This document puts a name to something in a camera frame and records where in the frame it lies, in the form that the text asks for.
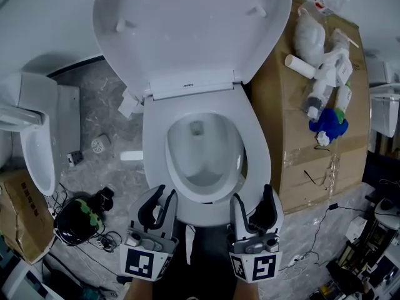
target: toilet paper roll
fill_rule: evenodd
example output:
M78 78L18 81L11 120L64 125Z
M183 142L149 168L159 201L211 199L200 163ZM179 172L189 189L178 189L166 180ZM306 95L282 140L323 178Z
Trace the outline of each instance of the toilet paper roll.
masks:
M312 79L315 75L316 68L312 65L304 62L303 60L299 59L298 57L289 54L285 59L285 66L288 68L296 71L297 73L301 74L302 76Z

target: cardboard box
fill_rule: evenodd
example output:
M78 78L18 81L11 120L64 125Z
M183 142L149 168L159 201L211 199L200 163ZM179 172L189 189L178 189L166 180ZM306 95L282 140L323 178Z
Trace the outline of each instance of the cardboard box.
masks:
M287 26L274 50L251 81L251 101L266 137L271 155L271 185L278 192L285 213L325 201L361 183L369 134L369 84L358 27L338 16L327 20L329 38L335 28L360 45L350 46L353 74L352 98L346 111L349 129L327 150L317 150L316 135L302 112L310 80L284 65L293 48L297 9L303 0L293 0ZM336 90L328 107L333 107Z
M0 231L6 244L30 264L54 239L48 205L27 170L0 175Z

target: bottle label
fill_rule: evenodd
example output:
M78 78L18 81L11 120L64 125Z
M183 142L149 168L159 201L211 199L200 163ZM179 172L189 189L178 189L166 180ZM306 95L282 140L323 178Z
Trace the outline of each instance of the bottle label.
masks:
M324 16L330 16L335 13L325 5L324 0L314 0L314 3L317 10Z

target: black baseboard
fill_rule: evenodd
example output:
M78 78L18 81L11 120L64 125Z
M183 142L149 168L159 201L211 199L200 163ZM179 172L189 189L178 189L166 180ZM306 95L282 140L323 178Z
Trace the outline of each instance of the black baseboard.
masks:
M70 70L85 66L87 64L96 63L96 62L102 61L102 60L104 60L104 56L93 57L91 59L84 60L84 61L72 64L72 65L70 65L68 67L64 67L64 68L62 68L60 70L54 71L53 73L48 74L47 76L49 78L53 78L55 76L58 76L59 74L66 73L67 71L70 71Z

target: person's arm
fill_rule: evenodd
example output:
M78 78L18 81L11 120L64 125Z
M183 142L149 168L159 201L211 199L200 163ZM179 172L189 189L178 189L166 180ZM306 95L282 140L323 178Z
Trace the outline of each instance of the person's arm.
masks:
M153 283L134 278L124 300L153 300Z
M258 300L257 283L246 283L240 279L237 280L233 300Z

